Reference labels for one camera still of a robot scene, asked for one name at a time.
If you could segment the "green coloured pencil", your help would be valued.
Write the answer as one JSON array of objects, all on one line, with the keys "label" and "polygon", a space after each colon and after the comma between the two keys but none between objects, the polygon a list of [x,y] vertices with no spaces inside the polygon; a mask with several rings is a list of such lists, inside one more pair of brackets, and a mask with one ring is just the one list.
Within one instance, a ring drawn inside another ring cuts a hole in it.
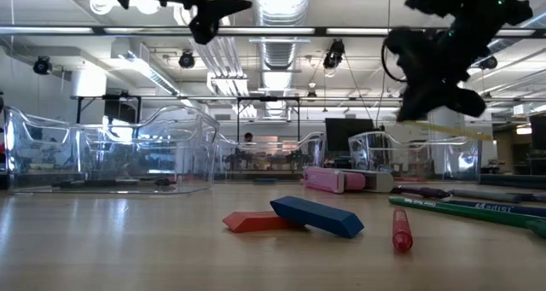
[{"label": "green coloured pencil", "polygon": [[405,197],[390,196],[388,201],[393,205],[412,207],[431,212],[439,212],[458,217],[482,220],[495,224],[504,224],[520,228],[542,228],[546,229],[546,219],[530,215],[516,214],[509,212],[495,212],[492,210],[478,209],[447,204],[435,201],[421,201]]}]

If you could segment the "silver ceiling air duct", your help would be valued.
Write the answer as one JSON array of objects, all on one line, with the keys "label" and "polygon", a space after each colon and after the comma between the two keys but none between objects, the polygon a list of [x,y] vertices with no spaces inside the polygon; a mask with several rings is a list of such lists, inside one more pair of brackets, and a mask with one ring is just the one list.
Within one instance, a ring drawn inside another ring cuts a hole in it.
[{"label": "silver ceiling air duct", "polygon": [[[303,26],[310,0],[253,0],[257,26]],[[299,44],[295,38],[262,38],[261,87],[268,96],[289,96]]]}]

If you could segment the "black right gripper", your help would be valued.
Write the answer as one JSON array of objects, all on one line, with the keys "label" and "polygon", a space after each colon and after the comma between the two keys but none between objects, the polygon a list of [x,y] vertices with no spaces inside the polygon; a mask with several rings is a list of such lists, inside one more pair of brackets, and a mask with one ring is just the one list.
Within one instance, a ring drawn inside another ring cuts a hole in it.
[{"label": "black right gripper", "polygon": [[[450,28],[431,36],[411,28],[392,29],[386,49],[398,56],[407,87],[397,122],[419,120],[444,105],[435,84],[458,84],[469,79],[468,69],[486,54],[484,28]],[[485,110],[483,98],[473,90],[448,91],[445,106],[457,113],[479,117]]]}]

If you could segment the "black aluminium rig frame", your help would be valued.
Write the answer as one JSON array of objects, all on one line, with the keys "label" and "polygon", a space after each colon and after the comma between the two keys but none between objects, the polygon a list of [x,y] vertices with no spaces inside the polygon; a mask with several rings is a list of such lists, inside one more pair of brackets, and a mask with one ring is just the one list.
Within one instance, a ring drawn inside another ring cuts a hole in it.
[{"label": "black aluminium rig frame", "polygon": [[[226,26],[218,29],[227,37],[358,37],[383,38],[388,30],[383,27],[277,27]],[[0,25],[2,36],[115,36],[115,37],[187,37],[186,26],[7,26]],[[498,38],[546,38],[546,28],[507,28],[497,33]]]}]

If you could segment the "black background rig frame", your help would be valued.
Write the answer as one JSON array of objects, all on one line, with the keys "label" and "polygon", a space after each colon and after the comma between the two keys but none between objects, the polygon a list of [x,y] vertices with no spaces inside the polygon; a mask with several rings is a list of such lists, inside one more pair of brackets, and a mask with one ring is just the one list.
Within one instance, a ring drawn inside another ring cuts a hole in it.
[{"label": "black background rig frame", "polygon": [[259,102],[286,102],[286,108],[291,110],[293,106],[290,106],[288,102],[293,101],[296,103],[296,114],[297,114],[297,138],[298,142],[301,140],[301,131],[300,131],[300,109],[301,109],[301,99],[298,96],[237,96],[236,100],[236,141],[241,140],[241,102],[248,101],[252,103],[253,101]]},{"label": "black background rig frame", "polygon": [[94,101],[104,102],[104,115],[108,119],[117,119],[139,123],[141,120],[142,97],[133,96],[128,93],[121,95],[103,96],[73,96],[77,103],[76,123],[82,123],[82,112]]}]

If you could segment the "yellow pencil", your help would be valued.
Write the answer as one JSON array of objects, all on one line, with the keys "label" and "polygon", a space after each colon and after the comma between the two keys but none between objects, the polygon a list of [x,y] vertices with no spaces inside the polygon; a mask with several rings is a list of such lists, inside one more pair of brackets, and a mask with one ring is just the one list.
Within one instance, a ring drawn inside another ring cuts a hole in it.
[{"label": "yellow pencil", "polygon": [[470,131],[465,128],[461,127],[449,127],[445,125],[435,125],[432,123],[426,123],[426,122],[419,122],[419,121],[404,121],[404,125],[413,125],[420,128],[425,128],[430,131],[437,131],[441,133],[450,134],[452,136],[461,136],[461,137],[469,137],[475,140],[480,141],[493,141],[494,138],[492,135],[485,134],[485,133],[479,133],[477,131]]}]

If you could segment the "pink and white eraser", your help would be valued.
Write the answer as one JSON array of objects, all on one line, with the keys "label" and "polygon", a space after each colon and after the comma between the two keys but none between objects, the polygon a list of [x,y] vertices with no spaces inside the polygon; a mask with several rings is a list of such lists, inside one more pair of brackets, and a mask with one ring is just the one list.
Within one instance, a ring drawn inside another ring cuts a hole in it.
[{"label": "pink and white eraser", "polygon": [[333,194],[363,191],[389,193],[394,187],[393,176],[386,172],[321,167],[306,167],[301,183],[307,189]]}]

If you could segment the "grey pen with black cap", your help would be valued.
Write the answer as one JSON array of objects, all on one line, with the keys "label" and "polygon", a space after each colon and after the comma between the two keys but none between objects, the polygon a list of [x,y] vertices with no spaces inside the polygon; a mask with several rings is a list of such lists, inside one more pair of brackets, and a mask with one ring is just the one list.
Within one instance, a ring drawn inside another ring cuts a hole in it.
[{"label": "grey pen with black cap", "polygon": [[176,184],[174,180],[167,177],[139,178],[138,181],[140,183],[152,184],[152,185],[161,186],[161,187],[166,187],[166,186],[171,186]]}]

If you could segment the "red crayon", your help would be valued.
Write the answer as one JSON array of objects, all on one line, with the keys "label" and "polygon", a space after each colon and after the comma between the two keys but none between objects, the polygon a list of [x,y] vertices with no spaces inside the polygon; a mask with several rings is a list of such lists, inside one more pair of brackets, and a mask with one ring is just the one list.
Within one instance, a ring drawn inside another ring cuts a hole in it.
[{"label": "red crayon", "polygon": [[392,244],[400,253],[408,252],[413,246],[413,236],[406,211],[402,208],[393,210]]}]

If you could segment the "red eraser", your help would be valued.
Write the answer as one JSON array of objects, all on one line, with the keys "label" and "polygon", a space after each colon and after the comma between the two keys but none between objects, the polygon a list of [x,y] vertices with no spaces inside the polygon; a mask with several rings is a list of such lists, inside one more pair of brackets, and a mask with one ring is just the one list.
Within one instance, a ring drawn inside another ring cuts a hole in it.
[{"label": "red eraser", "polygon": [[278,216],[274,211],[232,212],[223,218],[223,223],[234,233],[268,230],[291,230],[303,225]]}]

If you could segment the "blue coloured pencil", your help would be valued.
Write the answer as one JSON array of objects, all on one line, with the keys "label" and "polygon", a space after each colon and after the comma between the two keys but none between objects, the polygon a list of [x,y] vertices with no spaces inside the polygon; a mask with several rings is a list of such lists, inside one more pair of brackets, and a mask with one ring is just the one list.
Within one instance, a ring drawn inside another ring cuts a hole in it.
[{"label": "blue coloured pencil", "polygon": [[546,218],[546,208],[509,206],[509,205],[503,205],[503,204],[475,202],[475,201],[447,201],[447,204],[464,206],[464,207],[473,207],[477,209],[491,210],[495,212],[509,212],[509,213],[516,213],[516,214]]}]

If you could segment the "white building pillar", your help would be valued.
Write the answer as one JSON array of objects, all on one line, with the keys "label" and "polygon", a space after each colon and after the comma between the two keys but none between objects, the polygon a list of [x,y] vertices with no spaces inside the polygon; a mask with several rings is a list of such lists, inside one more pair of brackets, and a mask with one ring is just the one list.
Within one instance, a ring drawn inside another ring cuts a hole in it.
[{"label": "white building pillar", "polygon": [[[464,116],[453,112],[448,108],[439,108],[428,115],[428,121],[432,125],[461,128],[464,126]],[[429,139],[440,141],[456,137],[452,133],[444,133],[436,130],[429,131]],[[457,156],[461,152],[461,146],[455,144],[440,144],[431,147],[433,153],[434,172],[442,179],[451,178],[453,172],[459,171]]]},{"label": "white building pillar", "polygon": [[76,122],[85,125],[102,123],[107,90],[107,76],[101,69],[86,68],[72,72],[72,98],[77,102]]}]

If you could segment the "clear plastic bin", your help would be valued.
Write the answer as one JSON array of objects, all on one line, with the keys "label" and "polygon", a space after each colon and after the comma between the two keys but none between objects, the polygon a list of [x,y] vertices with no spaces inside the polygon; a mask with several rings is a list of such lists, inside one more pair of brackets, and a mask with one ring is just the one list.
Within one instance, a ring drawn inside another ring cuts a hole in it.
[{"label": "clear plastic bin", "polygon": [[398,181],[474,181],[481,164],[481,142],[468,137],[399,142],[384,131],[348,138],[354,169],[387,172]]},{"label": "clear plastic bin", "polygon": [[252,183],[255,178],[276,178],[278,183],[297,183],[306,167],[323,165],[325,149],[323,132],[312,132],[299,142],[264,137],[245,143],[220,136],[213,180]]},{"label": "clear plastic bin", "polygon": [[[14,193],[185,194],[212,185],[219,124],[199,109],[160,108],[130,124],[105,117],[83,125],[4,109],[9,191]],[[139,183],[110,188],[59,189],[78,180],[167,177],[166,187]]]}]

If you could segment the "black monitor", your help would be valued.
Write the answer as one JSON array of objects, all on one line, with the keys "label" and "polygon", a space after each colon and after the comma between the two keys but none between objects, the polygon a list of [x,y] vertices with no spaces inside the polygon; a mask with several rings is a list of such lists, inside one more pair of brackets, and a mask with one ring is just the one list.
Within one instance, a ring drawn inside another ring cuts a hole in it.
[{"label": "black monitor", "polygon": [[537,150],[546,150],[546,114],[532,115],[529,121],[532,147]]},{"label": "black monitor", "polygon": [[329,152],[348,152],[350,137],[375,129],[372,119],[325,119]]}]

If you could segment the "large blue eraser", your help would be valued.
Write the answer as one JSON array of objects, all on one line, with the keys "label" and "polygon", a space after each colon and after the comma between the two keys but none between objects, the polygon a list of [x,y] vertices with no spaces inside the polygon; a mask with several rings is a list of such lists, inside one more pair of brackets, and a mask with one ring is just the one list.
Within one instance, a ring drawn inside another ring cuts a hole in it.
[{"label": "large blue eraser", "polygon": [[295,196],[278,198],[271,201],[270,206],[281,218],[344,238],[354,238],[364,229],[363,223],[353,212]]}]

